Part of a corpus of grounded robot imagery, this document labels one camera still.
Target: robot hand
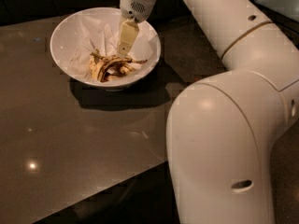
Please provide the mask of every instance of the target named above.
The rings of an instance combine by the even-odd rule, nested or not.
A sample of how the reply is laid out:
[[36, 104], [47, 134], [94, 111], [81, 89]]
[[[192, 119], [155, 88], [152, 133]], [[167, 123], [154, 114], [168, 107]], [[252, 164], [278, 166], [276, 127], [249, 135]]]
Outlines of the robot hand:
[[120, 40], [117, 51], [127, 55], [134, 44], [139, 28], [138, 24], [145, 21], [156, 4], [156, 0], [121, 0]]

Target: bowl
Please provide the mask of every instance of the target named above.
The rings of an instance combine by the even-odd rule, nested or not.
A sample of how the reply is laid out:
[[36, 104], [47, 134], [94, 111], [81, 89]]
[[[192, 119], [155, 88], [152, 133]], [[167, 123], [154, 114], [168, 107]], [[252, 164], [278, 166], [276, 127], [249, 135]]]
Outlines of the bowl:
[[94, 80], [89, 70], [90, 54], [116, 54], [121, 10], [97, 7], [77, 12], [59, 23], [50, 39], [50, 52], [57, 65], [70, 77], [84, 84], [106, 90], [122, 90], [145, 77], [157, 64], [161, 43], [154, 28], [146, 21], [139, 23], [140, 32], [129, 55], [147, 60], [126, 77], [107, 82]]

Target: bowl rim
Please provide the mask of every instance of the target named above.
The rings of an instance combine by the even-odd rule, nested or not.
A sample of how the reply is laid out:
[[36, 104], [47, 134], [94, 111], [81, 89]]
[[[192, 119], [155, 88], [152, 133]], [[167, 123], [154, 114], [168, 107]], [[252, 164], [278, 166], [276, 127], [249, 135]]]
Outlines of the bowl rim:
[[[53, 40], [54, 40], [54, 35], [57, 33], [58, 30], [60, 30], [60, 27], [63, 23], [67, 22], [69, 19], [71, 19], [72, 17], [75, 17], [79, 14], [82, 14], [84, 12], [88, 12], [88, 11], [95, 11], [95, 10], [105, 10], [108, 11], [110, 10], [110, 12], [117, 12], [119, 14], [121, 14], [121, 10], [119, 8], [114, 8], [114, 7], [93, 7], [93, 8], [88, 8], [88, 9], [84, 9], [81, 10], [79, 12], [73, 13], [69, 16], [67, 16], [66, 18], [64, 18], [62, 21], [59, 22], [59, 24], [55, 27], [55, 29], [53, 30], [51, 37], [50, 37], [50, 54], [52, 59], [55, 61], [56, 65], [64, 72], [67, 74], [67, 72], [65, 71], [65, 69], [63, 69], [56, 61], [59, 61], [59, 59], [55, 56], [54, 52], [53, 52]], [[111, 89], [111, 90], [116, 90], [116, 89], [121, 89], [121, 88], [125, 88], [125, 87], [129, 87], [131, 85], [133, 85], [134, 83], [136, 83], [138, 80], [146, 77], [156, 66], [156, 64], [159, 62], [160, 57], [161, 57], [161, 40], [160, 37], [158, 36], [158, 33], [156, 32], [156, 30], [147, 22], [147, 21], [143, 21], [142, 23], [145, 23], [146, 25], [148, 25], [148, 27], [151, 29], [151, 31], [153, 31], [155, 33], [155, 35], [157, 35], [157, 42], [156, 42], [156, 49], [157, 49], [157, 59], [154, 61], [154, 63], [152, 65], [150, 65], [148, 67], [148, 69], [145, 70], [145, 72], [142, 74], [142, 76], [134, 76], [134, 78], [132, 78], [132, 80], [130, 80], [130, 82], [125, 82], [125, 80], [127, 79], [118, 79], [118, 83], [115, 84], [113, 83], [113, 81], [108, 81], [108, 82], [103, 82], [103, 83], [99, 83], [99, 82], [90, 82], [87, 80], [84, 80], [83, 78], [80, 77], [76, 77], [76, 76], [72, 76], [67, 74], [69, 77], [72, 77], [73, 79], [95, 87], [95, 88], [103, 88], [103, 89]]]

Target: screw hole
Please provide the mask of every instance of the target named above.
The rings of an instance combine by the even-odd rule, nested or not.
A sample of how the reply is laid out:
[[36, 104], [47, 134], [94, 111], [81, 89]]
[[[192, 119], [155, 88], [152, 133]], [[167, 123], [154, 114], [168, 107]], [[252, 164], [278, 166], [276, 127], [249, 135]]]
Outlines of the screw hole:
[[251, 15], [249, 16], [249, 21], [254, 21], [256, 19], [256, 16], [255, 15]]
[[291, 102], [291, 114], [292, 114], [292, 117], [294, 117], [296, 115], [296, 105], [295, 105], [294, 100], [292, 100], [292, 102]]
[[251, 180], [243, 180], [236, 182], [232, 185], [233, 192], [240, 193], [247, 191], [253, 187], [253, 182]]

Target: brown food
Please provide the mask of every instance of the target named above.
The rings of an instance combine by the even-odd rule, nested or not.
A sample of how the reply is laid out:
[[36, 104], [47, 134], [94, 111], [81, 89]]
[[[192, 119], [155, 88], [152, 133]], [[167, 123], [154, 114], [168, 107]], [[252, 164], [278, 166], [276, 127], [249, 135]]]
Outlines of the brown food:
[[112, 56], [102, 56], [98, 49], [91, 53], [90, 69], [92, 78], [101, 82], [110, 81], [116, 78], [125, 77], [135, 69], [130, 63], [145, 63], [147, 60], [136, 61], [129, 56], [125, 58]]

